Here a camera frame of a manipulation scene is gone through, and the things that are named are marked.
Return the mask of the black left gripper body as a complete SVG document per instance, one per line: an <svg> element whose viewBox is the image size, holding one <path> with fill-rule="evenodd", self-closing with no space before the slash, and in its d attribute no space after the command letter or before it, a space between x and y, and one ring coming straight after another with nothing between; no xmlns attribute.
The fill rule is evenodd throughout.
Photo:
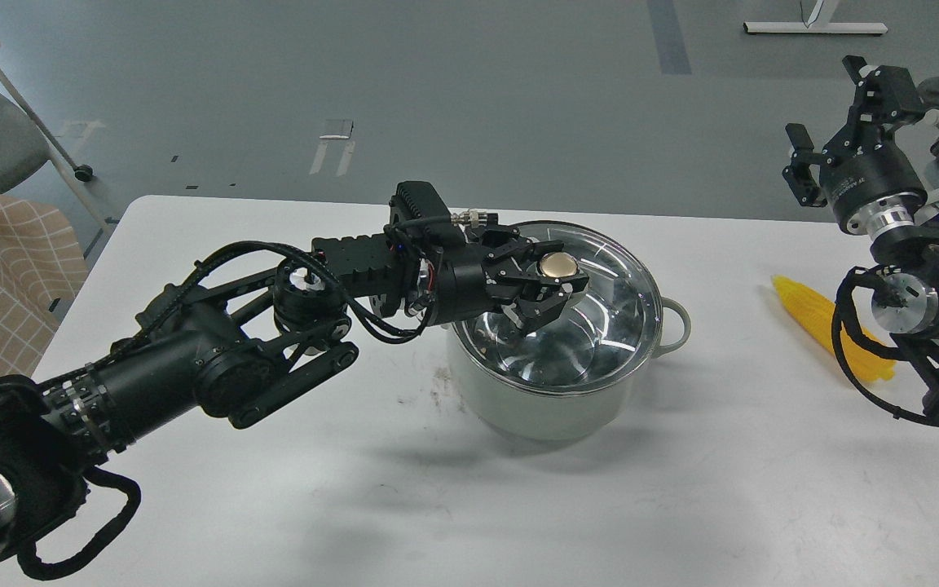
<svg viewBox="0 0 939 587"><path fill-rule="evenodd" d="M425 252L432 264L427 324L465 322L485 312L506 313L522 287L544 277L536 264L521 265L516 227L426 227Z"/></svg>

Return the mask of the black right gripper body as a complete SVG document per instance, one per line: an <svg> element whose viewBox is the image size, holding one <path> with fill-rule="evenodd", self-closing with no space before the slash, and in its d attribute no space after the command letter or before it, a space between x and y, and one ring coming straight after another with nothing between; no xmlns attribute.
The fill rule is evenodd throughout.
<svg viewBox="0 0 939 587"><path fill-rule="evenodd" d="M923 182L894 141L897 130L920 122L927 108L906 68L871 67L860 55L846 55L842 64L854 90L844 126L822 148L814 145L813 155L791 153L790 162L813 164L824 205L842 232L873 235L876 216L913 214L927 203Z"/></svg>

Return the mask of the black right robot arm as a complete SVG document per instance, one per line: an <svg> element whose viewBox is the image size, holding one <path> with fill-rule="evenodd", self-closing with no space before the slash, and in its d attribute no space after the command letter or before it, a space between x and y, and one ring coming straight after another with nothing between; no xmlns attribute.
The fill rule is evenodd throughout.
<svg viewBox="0 0 939 587"><path fill-rule="evenodd" d="M894 141L906 124L939 131L939 108L923 103L908 70L871 67L858 55L843 64L854 89L844 126L815 148L805 126L787 124L792 153L782 177L799 205L830 205L842 232L871 238L875 266L853 268L837 290L831 337L840 368L857 382L843 333L879 357L912 364L928 388L922 413L861 393L897 419L939 427L939 222L916 222L938 203L939 188L924 188Z"/></svg>

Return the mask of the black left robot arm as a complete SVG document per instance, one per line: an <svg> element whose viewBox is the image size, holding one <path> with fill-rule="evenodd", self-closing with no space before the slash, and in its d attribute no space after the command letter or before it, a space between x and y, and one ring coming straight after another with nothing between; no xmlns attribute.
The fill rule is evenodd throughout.
<svg viewBox="0 0 939 587"><path fill-rule="evenodd" d="M0 377L0 562L36 580L80 571L141 502L133 479L104 470L109 454L194 406L237 430L261 422L357 360L353 322L391 345L485 313L527 335L588 283L561 241L455 214L424 181L396 186L377 234L224 245L107 356L45 382Z"/></svg>

